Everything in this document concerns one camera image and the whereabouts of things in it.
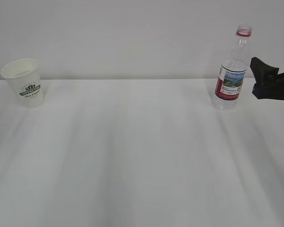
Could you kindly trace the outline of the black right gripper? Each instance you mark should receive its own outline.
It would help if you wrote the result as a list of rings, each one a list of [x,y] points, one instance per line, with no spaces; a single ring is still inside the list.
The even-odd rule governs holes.
[[[250,68],[256,81],[252,94],[257,99],[284,101],[284,73],[278,74],[279,68],[267,65],[257,57],[251,58]]]

